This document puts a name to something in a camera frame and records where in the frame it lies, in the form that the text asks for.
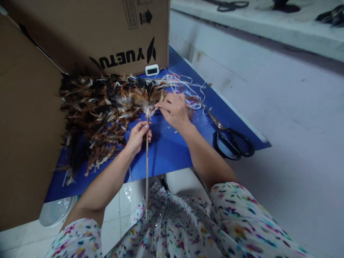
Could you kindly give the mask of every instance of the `scissors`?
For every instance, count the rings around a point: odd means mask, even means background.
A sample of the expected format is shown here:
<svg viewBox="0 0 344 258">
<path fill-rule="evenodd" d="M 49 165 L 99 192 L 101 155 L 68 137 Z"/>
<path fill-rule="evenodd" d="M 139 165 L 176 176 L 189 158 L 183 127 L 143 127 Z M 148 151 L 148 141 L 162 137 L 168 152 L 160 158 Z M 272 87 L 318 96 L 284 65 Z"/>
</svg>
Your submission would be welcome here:
<svg viewBox="0 0 344 258">
<path fill-rule="evenodd" d="M 245 8 L 249 5 L 250 2 L 248 1 L 234 1 L 234 2 L 225 2 L 225 1 L 218 1 L 218 0 L 203 0 L 208 3 L 218 5 L 218 11 L 220 12 L 227 12 L 227 11 L 234 11 L 235 9 Z"/>
<path fill-rule="evenodd" d="M 209 116 L 211 117 L 211 119 L 213 120 L 213 122 L 215 123 L 215 125 L 218 127 L 218 130 L 215 133 L 215 148 L 216 150 L 222 154 L 224 157 L 231 159 L 231 160 L 239 160 L 241 159 L 241 157 L 251 157 L 255 150 L 254 150 L 254 145 L 251 142 L 251 140 L 249 138 L 247 138 L 245 135 L 239 133 L 238 131 L 234 130 L 233 128 L 225 128 L 218 119 L 216 119 L 214 117 L 214 115 L 205 107 L 205 109 L 208 111 Z M 233 144 L 228 140 L 228 138 L 226 137 L 226 135 L 224 134 L 224 132 L 226 132 L 230 139 L 232 140 Z M 238 142 L 235 139 L 236 137 L 241 138 L 247 145 L 248 147 L 248 152 L 244 152 Z M 219 147 L 219 140 L 222 139 L 222 143 L 225 145 L 225 147 L 227 147 L 231 153 L 234 154 L 234 156 L 229 156 L 226 153 L 223 152 L 223 150 L 221 150 L 221 148 Z"/>
</svg>

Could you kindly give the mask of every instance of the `person's left hand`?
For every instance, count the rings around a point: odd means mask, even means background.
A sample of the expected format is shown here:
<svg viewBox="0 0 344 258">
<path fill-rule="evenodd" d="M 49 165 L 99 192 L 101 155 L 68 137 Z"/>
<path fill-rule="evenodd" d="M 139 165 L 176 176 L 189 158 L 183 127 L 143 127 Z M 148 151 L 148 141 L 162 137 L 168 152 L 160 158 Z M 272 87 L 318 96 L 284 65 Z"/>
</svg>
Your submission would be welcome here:
<svg viewBox="0 0 344 258">
<path fill-rule="evenodd" d="M 143 141 L 147 140 L 147 132 L 148 142 L 151 142 L 152 131 L 149 129 L 149 124 L 147 124 L 147 121 L 142 121 L 135 125 L 135 127 L 130 132 L 130 137 L 128 143 L 125 146 L 125 149 L 129 150 L 129 152 L 135 155 L 138 154 L 142 148 Z"/>
</svg>

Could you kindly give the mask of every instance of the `hand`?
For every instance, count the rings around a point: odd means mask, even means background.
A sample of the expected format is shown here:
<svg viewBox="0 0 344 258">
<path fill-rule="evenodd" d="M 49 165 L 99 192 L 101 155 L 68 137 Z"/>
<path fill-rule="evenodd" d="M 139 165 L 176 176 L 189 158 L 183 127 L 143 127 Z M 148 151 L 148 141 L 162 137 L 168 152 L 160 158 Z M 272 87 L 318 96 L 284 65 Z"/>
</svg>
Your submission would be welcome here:
<svg viewBox="0 0 344 258">
<path fill-rule="evenodd" d="M 148 142 L 151 142 L 152 131 L 149 129 L 149 124 L 147 124 L 147 121 L 137 123 L 137 125 L 135 125 L 135 127 L 130 132 L 128 143 L 126 144 L 124 149 L 135 155 L 138 154 L 142 148 L 143 141 L 147 140 L 147 132 Z"/>
<path fill-rule="evenodd" d="M 166 121 L 179 132 L 187 129 L 191 125 L 187 115 L 185 95 L 183 93 L 169 93 L 165 100 L 156 103 L 155 107 L 160 108 Z"/>
</svg>

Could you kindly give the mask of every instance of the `white wall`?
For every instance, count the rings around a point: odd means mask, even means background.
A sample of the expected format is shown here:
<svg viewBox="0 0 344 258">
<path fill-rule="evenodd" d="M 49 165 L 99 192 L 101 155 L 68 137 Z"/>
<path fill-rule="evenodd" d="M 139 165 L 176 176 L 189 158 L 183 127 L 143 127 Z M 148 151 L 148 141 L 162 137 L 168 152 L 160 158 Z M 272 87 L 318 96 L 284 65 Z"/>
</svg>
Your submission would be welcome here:
<svg viewBox="0 0 344 258">
<path fill-rule="evenodd" d="M 344 64 L 176 11 L 170 43 L 273 144 L 232 162 L 300 244 L 344 253 Z"/>
</svg>

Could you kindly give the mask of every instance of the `black object on shelf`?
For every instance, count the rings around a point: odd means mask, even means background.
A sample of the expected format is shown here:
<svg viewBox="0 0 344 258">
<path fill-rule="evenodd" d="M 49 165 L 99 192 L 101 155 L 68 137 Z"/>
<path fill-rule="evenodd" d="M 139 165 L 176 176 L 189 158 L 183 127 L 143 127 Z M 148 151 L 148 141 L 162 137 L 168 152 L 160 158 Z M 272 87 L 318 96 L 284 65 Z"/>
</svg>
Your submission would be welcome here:
<svg viewBox="0 0 344 258">
<path fill-rule="evenodd" d="M 284 13 L 296 13 L 301 10 L 301 8 L 295 4 L 287 4 L 288 1 L 289 0 L 273 0 L 275 3 L 273 10 L 282 11 Z"/>
<path fill-rule="evenodd" d="M 319 14 L 316 18 L 316 21 L 322 23 L 329 23 L 332 26 L 342 27 L 344 26 L 344 5 L 338 5 L 331 11 Z"/>
<path fill-rule="evenodd" d="M 218 0 L 203 0 L 203 1 L 206 1 L 214 5 L 218 5 L 219 12 L 234 11 L 236 9 L 245 8 L 250 3 L 248 1 L 234 1 L 234 2 L 225 2 L 225 1 L 218 1 Z"/>
</svg>

